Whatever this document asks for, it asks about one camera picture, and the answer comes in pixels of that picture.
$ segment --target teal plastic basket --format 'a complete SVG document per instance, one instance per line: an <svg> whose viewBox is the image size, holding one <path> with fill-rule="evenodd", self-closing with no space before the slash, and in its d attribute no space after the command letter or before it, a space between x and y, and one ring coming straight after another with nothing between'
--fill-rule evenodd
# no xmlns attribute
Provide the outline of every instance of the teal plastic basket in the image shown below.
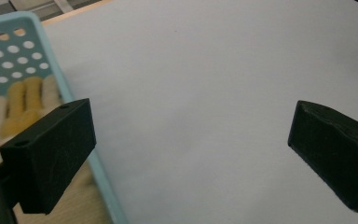
<svg viewBox="0 0 358 224"><path fill-rule="evenodd" d="M38 17L23 11L0 16L0 95L7 95L7 89L13 82L49 75L55 76L62 100L65 103L74 101ZM89 156L89 165L111 221L126 224L127 220L95 150Z"/></svg>

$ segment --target wooden edge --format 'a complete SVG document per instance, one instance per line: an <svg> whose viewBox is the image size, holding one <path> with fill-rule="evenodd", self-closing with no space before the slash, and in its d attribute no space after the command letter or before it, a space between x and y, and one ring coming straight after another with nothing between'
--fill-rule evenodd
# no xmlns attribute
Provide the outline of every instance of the wooden edge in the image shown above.
<svg viewBox="0 0 358 224"><path fill-rule="evenodd" d="M101 0L99 2L93 3L93 4L88 5L86 7L81 7L79 9L64 13L64 14L62 14L60 16L57 16L57 17L42 21L42 24L43 25L48 25L48 24L51 24L53 22L62 21L62 20L65 20L65 19L67 19L67 18L69 18L71 16L75 16L75 15L77 15L79 13L85 12L85 11L90 10L92 8L95 8L95 7L102 6L102 5L104 5L106 3L109 3L109 2L112 2L112 1L113 0Z"/></svg>

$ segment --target table surface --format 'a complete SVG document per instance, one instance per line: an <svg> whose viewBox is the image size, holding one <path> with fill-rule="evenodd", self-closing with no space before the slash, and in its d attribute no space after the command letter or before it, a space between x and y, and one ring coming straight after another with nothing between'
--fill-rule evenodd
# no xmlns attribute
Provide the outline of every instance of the table surface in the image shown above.
<svg viewBox="0 0 358 224"><path fill-rule="evenodd" d="M298 100L358 120L358 3L115 0L45 29L129 223L358 223L287 146Z"/></svg>

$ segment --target basket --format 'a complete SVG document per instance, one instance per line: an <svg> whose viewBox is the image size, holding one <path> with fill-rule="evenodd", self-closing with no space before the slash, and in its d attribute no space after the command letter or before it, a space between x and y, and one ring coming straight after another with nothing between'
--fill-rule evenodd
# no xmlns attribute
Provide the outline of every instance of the basket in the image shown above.
<svg viewBox="0 0 358 224"><path fill-rule="evenodd" d="M73 101L74 96L37 16L23 11L0 16L0 95L7 95L7 89L13 82L49 75L55 76L62 101ZM88 161L111 221L115 224L127 223L95 150Z"/></svg>

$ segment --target white table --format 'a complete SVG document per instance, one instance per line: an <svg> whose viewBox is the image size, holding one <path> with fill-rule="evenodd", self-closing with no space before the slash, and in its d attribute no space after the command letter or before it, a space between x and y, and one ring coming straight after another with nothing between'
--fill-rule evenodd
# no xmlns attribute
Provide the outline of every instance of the white table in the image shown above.
<svg viewBox="0 0 358 224"><path fill-rule="evenodd" d="M46 30L129 223L358 223L286 143L297 100L358 120L358 3L115 0Z"/></svg>

